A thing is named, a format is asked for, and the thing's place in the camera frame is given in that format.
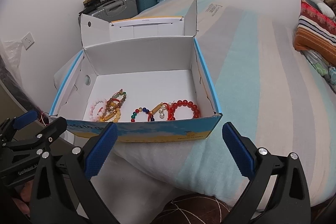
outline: blue textured pad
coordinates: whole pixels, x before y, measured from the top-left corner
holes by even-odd
[[[85,177],[90,180],[91,177],[98,175],[107,156],[112,150],[118,138],[118,129],[115,123],[111,123],[106,129],[104,135],[96,143],[85,159]]]
[[[255,176],[254,160],[229,123],[223,125],[223,140],[228,147],[243,177],[252,180]]]
[[[14,120],[13,128],[16,130],[20,130],[35,120],[37,120],[37,112],[35,110],[31,110],[16,118]]]

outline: wall socket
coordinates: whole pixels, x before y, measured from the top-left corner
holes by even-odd
[[[28,33],[28,35],[26,35],[21,41],[26,50],[35,42],[31,33]]]

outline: open box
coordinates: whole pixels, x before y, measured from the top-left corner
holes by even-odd
[[[100,98],[109,100],[120,89],[127,93],[116,123],[118,141],[168,142],[206,138],[222,117],[218,99],[201,54],[196,34],[197,2],[185,17],[140,18],[105,22],[82,15],[83,50],[60,73],[59,87],[50,110],[52,118],[64,117],[68,130],[90,138],[106,122],[90,122],[90,107]],[[147,122],[135,109],[149,110],[161,102],[192,101],[201,117],[193,119],[188,107],[179,107],[175,121]],[[94,115],[102,106],[98,103]]]

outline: finger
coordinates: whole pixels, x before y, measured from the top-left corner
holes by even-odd
[[[30,202],[30,197],[32,195],[33,189],[33,180],[26,182],[25,186],[23,187],[20,196],[24,202]]]
[[[30,213],[29,207],[27,206],[26,203],[17,198],[13,198],[13,201],[24,215],[28,215]]]

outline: box lid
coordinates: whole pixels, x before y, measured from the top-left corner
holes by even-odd
[[[107,22],[81,15],[83,48],[144,37],[195,36],[197,28],[197,0],[184,17],[149,17]]]

